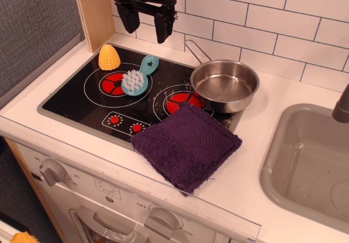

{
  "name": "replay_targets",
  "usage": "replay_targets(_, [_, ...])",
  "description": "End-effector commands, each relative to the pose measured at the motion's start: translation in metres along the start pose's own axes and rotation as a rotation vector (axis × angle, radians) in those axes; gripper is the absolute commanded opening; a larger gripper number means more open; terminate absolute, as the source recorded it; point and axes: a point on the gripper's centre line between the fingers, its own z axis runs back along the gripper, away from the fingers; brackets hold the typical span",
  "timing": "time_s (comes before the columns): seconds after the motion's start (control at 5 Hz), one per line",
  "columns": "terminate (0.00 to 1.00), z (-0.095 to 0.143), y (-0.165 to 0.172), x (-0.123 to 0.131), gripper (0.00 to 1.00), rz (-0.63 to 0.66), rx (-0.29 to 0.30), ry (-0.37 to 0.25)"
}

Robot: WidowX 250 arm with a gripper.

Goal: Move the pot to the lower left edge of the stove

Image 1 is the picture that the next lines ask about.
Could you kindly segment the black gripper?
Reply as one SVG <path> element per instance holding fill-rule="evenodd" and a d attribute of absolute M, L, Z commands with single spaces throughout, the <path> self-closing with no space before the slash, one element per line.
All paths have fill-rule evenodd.
<path fill-rule="evenodd" d="M 139 12 L 156 13 L 154 24 L 159 44 L 172 34 L 176 3 L 176 0 L 115 0 L 119 17 L 128 33 L 138 29 Z"/>

